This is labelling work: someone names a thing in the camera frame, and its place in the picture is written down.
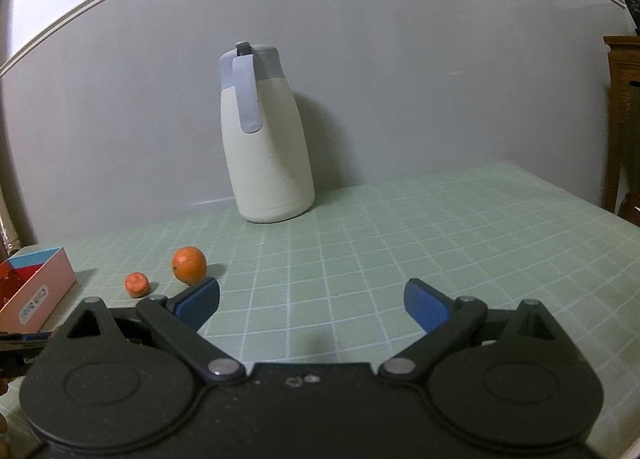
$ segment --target white thermos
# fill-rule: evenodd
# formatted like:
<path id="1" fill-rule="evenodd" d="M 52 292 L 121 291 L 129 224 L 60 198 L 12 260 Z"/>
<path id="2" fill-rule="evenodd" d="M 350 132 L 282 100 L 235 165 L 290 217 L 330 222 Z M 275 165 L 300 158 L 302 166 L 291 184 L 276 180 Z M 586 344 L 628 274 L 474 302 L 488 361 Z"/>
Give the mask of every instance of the white thermos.
<path id="1" fill-rule="evenodd" d="M 277 222 L 308 209 L 315 191 L 305 134 L 275 47 L 236 44 L 220 57 L 226 167 L 241 216 Z"/>

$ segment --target white label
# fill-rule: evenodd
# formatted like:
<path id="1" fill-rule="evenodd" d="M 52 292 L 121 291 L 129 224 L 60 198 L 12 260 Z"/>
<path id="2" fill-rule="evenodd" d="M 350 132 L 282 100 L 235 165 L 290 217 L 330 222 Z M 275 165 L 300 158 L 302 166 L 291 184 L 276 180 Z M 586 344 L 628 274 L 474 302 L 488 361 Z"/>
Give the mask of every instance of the white label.
<path id="1" fill-rule="evenodd" d="M 49 296 L 49 289 L 46 285 L 37 289 L 29 301 L 22 306 L 22 309 L 20 309 L 18 320 L 20 320 L 21 325 L 25 325 L 31 319 L 34 312 L 36 312 L 38 307 L 40 307 L 47 299 L 47 296 Z"/>

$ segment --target gray handle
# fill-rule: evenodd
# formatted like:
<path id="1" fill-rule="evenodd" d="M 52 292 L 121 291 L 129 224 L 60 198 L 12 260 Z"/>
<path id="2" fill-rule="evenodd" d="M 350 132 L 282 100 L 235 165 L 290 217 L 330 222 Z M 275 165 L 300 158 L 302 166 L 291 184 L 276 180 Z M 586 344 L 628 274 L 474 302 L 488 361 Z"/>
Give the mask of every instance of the gray handle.
<path id="1" fill-rule="evenodd" d="M 234 58 L 232 70 L 240 128 L 247 134 L 253 134 L 262 128 L 258 89 L 255 86 L 254 55 L 247 54 Z"/>

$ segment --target gray lid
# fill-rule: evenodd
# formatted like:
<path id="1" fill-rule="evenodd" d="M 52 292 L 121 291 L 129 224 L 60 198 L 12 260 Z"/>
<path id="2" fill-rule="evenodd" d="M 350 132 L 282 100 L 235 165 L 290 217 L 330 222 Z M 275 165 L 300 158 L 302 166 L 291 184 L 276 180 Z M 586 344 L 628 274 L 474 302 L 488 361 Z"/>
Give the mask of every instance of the gray lid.
<path id="1" fill-rule="evenodd" d="M 237 44 L 236 49 L 224 53 L 218 60 L 218 70 L 220 71 L 220 86 L 222 89 L 234 86 L 232 64 L 234 58 L 238 58 L 238 46 L 247 45 L 246 42 Z M 280 65 L 280 55 L 275 47 L 268 45 L 250 46 L 254 55 L 255 80 L 269 80 L 271 78 L 284 78 L 282 66 Z"/>

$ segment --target orange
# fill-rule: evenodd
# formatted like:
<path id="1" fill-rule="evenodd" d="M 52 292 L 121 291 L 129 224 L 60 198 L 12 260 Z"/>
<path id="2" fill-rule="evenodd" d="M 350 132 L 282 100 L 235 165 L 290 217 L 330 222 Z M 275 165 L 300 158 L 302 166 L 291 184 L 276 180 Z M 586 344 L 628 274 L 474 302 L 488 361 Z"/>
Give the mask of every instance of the orange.
<path id="1" fill-rule="evenodd" d="M 149 293 L 149 279 L 143 273 L 131 273 L 124 279 L 124 287 L 133 298 Z"/>
<path id="2" fill-rule="evenodd" d="M 176 279 L 191 285 L 207 276 L 207 259 L 198 248 L 186 246 L 174 253 L 171 269 Z"/>

